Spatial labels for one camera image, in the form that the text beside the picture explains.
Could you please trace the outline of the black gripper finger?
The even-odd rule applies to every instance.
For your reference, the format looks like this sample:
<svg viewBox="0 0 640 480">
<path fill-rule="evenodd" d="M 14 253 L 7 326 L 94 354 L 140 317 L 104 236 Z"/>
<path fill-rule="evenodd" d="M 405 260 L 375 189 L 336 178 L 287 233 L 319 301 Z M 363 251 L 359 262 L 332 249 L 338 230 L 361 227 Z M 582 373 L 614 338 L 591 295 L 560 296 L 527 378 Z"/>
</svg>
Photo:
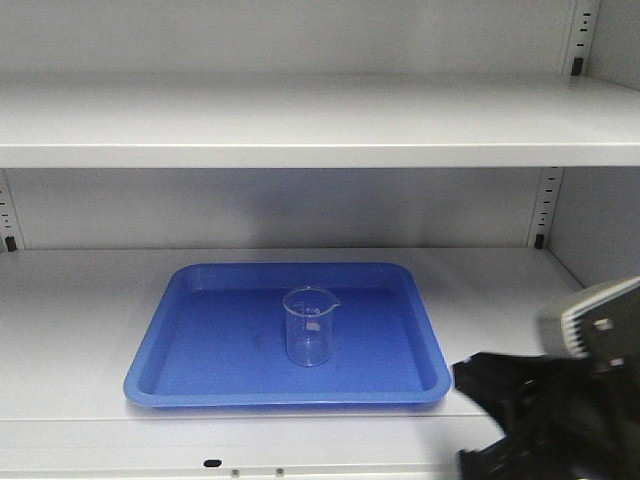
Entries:
<svg viewBox="0 0 640 480">
<path fill-rule="evenodd" d="M 460 450 L 457 462 L 460 478 L 464 480 L 509 479 L 508 453 L 510 441 L 496 441 L 481 450 Z"/>
<path fill-rule="evenodd" d="M 503 430 L 521 416 L 518 405 L 526 382 L 525 358 L 479 352 L 452 365 L 454 387 L 488 413 Z"/>
</svg>

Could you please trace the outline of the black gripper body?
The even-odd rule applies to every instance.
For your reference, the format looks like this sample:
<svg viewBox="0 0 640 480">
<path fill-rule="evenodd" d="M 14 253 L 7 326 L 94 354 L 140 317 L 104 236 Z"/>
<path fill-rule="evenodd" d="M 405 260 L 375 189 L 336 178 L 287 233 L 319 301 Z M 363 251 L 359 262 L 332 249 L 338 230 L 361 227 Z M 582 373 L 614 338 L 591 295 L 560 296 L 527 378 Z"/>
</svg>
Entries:
<svg viewBox="0 0 640 480">
<path fill-rule="evenodd" d="M 522 358 L 533 394 L 505 436 L 505 479 L 637 479 L 639 357 Z"/>
</svg>

